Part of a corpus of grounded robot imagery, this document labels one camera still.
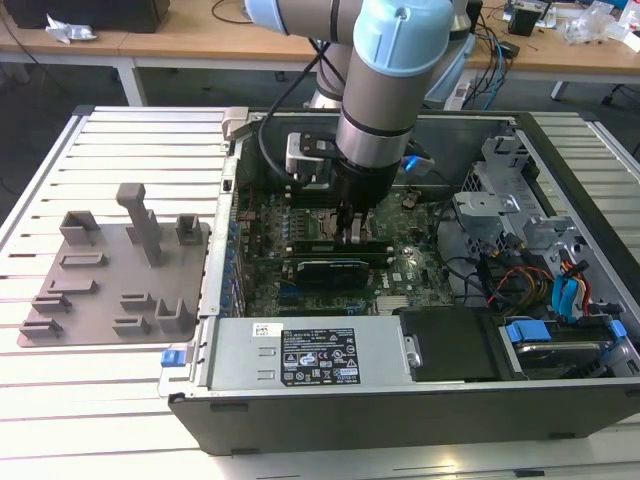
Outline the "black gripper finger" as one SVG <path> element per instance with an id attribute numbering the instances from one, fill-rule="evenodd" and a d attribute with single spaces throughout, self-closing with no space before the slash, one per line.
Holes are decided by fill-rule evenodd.
<path id="1" fill-rule="evenodd" d="M 365 244 L 372 239 L 368 210 L 356 212 L 353 217 L 350 230 L 350 242 L 352 244 Z"/>
<path id="2" fill-rule="evenodd" d="M 337 241 L 349 242 L 352 225 L 352 205 L 341 199 L 337 208 Z"/>

